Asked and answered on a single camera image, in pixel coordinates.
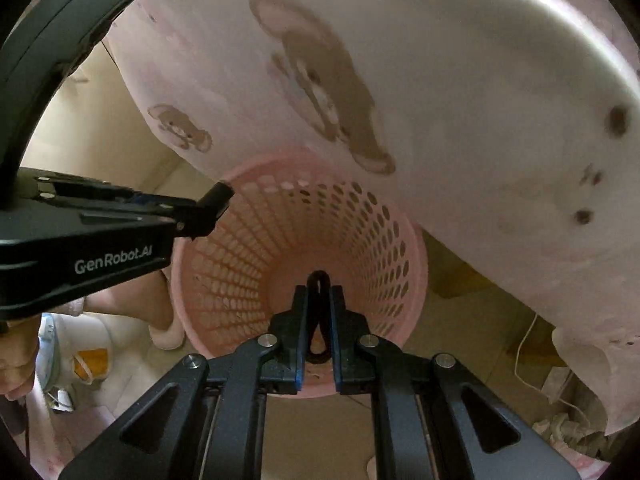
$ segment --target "black cable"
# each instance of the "black cable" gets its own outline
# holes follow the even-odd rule
[[[312,272],[306,280],[306,362],[315,365],[325,363],[331,359],[330,290],[331,280],[324,270]],[[311,351],[311,341],[318,325],[324,340],[324,350],[316,354]]]
[[[31,443],[29,440],[29,410],[27,409],[27,401],[24,401],[24,455],[27,462],[31,464]]]
[[[15,443],[9,430],[0,419],[0,477],[11,480],[42,480],[35,469],[26,461],[22,450]]]

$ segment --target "person's leg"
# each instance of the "person's leg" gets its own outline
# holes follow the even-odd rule
[[[167,330],[174,320],[167,282],[159,270],[87,296],[84,310],[135,317],[158,330]]]

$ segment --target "orange label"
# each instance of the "orange label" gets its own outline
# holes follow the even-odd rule
[[[78,355],[82,358],[94,377],[102,377],[106,375],[109,368],[109,354],[106,348],[96,348],[94,350],[81,350]],[[83,381],[89,380],[89,376],[74,357],[74,372]]]

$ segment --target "cloth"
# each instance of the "cloth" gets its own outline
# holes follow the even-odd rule
[[[578,453],[576,450],[571,449],[562,440],[551,441],[551,446],[560,453],[567,462],[575,467],[576,471],[580,474],[581,480],[597,480],[609,467],[608,462],[603,462],[596,458]]]
[[[108,38],[203,173],[304,147],[600,349],[611,432],[640,416],[640,85],[605,32],[564,0],[136,0]]]

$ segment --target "basket rim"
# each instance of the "basket rim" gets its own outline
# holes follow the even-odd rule
[[[276,152],[276,153],[268,153],[265,155],[259,155],[249,158],[244,161],[242,164],[236,166],[232,170],[226,172],[222,180],[231,186],[233,186],[234,180],[239,180],[243,175],[247,174],[250,171],[255,171],[260,166],[265,166],[268,164],[273,164],[279,161],[291,160],[294,158],[297,163],[300,163],[300,160],[308,160],[309,163],[313,165],[326,165],[326,163],[322,160],[321,157],[313,153],[311,150],[306,148],[298,149],[298,150],[288,150],[286,152]],[[330,174],[335,176],[335,171],[331,169],[328,170]],[[411,305],[415,305],[414,308],[410,308],[404,319],[404,323],[402,324],[402,328],[398,329],[397,335],[394,337],[393,343],[402,347],[413,330],[415,329],[422,310],[424,308],[424,302],[427,297],[427,289],[428,289],[428,256],[426,250],[426,244],[424,238],[422,236],[422,229],[419,225],[411,222],[408,218],[407,214],[404,213],[393,200],[389,200],[386,196],[383,197],[382,202],[385,203],[389,208],[392,208],[398,214],[401,214],[406,219],[406,224],[411,226],[412,229],[408,230],[407,237],[412,238],[406,240],[406,251],[408,255],[408,260],[414,261],[418,263],[418,269],[414,269],[414,289],[411,298]],[[177,238],[174,242],[174,253],[172,256],[172,269],[171,269],[171,283],[170,283],[170,295],[172,303],[174,304],[174,310],[177,314],[180,322],[184,327],[184,331],[186,332],[187,337],[193,344],[193,347],[200,352],[207,359],[211,359],[214,355],[207,349],[204,343],[201,341],[198,336],[190,317],[187,314],[186,307],[184,304],[184,295],[182,289],[182,277],[181,277],[181,266],[174,265],[175,262],[182,261],[184,259],[184,251],[186,250],[188,244],[194,243],[193,240],[189,240],[188,238]],[[299,392],[295,397],[297,398],[305,398],[305,397],[319,397],[329,395],[331,393],[335,393],[334,385],[332,383],[327,384],[314,384],[309,385],[308,388],[305,389],[304,392]]]

